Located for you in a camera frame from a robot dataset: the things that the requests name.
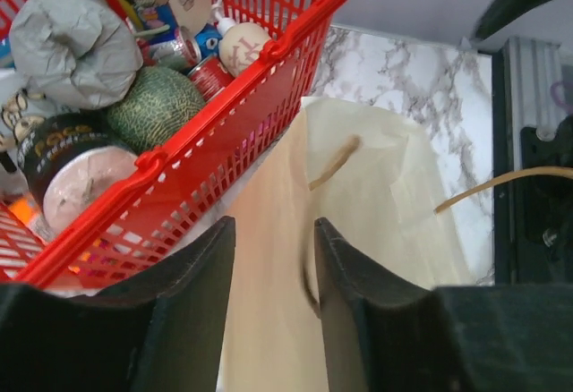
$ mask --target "green melon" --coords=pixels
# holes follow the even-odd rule
[[[105,109],[111,129],[137,154],[165,143],[205,107],[192,82],[166,67],[143,67],[125,98]]]

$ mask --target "red plastic basket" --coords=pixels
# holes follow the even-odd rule
[[[129,179],[109,188],[48,246],[41,248],[3,208],[0,259],[10,265],[0,264],[0,280],[46,287],[75,274],[83,287],[101,287],[164,257],[293,120],[332,15],[345,1],[226,0],[227,15],[256,21],[273,37],[260,59],[164,146],[142,154]],[[0,0],[2,12],[5,4],[22,2]],[[13,12],[1,15],[11,20]],[[109,244],[96,247],[97,240]]]

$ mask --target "crumpled gray ball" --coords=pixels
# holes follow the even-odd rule
[[[12,22],[10,47],[30,88],[83,109],[123,99],[143,65],[127,25],[96,0],[28,0]]]

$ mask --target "paper bag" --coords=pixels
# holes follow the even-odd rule
[[[304,98],[304,108],[230,209],[235,267],[223,346],[226,392],[328,392],[321,322],[305,298],[300,254],[312,222],[403,278],[432,288],[472,284],[423,128],[377,107]],[[348,137],[360,148],[319,190]],[[307,263],[315,275],[314,260]],[[316,276],[312,276],[316,292]]]

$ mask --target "marble countertop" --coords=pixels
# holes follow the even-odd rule
[[[423,125],[438,154],[447,196],[492,177],[492,68],[487,55],[331,27],[309,95],[386,108]],[[265,157],[247,170],[179,247],[225,213]],[[452,209],[477,284],[493,284],[492,191],[480,192]]]

